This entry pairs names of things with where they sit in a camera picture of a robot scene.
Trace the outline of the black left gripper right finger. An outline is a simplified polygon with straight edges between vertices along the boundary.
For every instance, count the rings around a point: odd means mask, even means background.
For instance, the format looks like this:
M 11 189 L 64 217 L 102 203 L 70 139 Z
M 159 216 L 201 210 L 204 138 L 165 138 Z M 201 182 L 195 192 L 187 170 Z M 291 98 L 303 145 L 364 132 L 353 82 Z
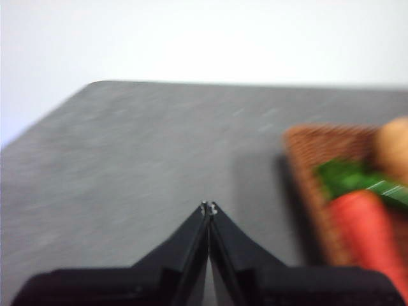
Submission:
M 221 305 L 404 305 L 380 272 L 355 266 L 287 266 L 208 206 L 210 260 Z

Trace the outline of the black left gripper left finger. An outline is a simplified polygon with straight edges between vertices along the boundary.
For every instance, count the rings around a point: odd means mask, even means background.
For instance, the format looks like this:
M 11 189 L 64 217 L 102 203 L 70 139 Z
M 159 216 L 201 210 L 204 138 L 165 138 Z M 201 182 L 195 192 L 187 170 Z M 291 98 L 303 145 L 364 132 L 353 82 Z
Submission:
M 13 305 L 187 305 L 201 303 L 207 266 L 205 202 L 131 266 L 63 268 L 29 278 Z

